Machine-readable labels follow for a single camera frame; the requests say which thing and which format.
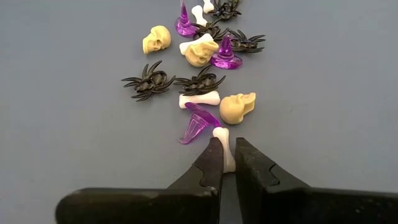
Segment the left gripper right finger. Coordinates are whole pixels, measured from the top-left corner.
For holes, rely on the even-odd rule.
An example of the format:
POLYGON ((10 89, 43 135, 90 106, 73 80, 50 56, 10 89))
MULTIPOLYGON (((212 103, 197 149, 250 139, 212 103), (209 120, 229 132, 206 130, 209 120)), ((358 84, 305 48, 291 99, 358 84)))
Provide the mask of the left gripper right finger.
POLYGON ((311 187, 236 138, 244 224, 398 224, 398 194, 311 187))

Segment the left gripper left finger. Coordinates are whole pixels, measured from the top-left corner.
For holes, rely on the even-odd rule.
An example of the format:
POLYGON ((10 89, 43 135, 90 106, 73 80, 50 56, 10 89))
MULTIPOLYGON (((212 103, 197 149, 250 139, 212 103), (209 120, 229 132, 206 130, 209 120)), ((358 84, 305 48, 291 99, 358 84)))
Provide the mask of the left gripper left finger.
POLYGON ((57 224, 219 224, 223 146, 210 138, 190 168, 166 189, 85 188, 64 196, 57 224))

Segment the beige plastic skull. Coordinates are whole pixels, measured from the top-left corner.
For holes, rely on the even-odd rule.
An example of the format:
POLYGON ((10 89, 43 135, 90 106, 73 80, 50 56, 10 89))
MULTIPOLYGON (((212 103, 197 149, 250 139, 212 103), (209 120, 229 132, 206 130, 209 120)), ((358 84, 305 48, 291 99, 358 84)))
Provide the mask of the beige plastic skull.
POLYGON ((256 93, 226 96, 220 103, 221 119, 228 124, 239 124, 255 107, 256 93))
POLYGON ((210 58, 218 49, 219 45, 214 41, 191 44, 185 51, 185 58, 190 65, 203 67, 210 61, 210 58))
POLYGON ((143 38, 142 49, 145 54, 166 49, 171 45, 171 35, 165 26, 155 26, 150 34, 143 38))

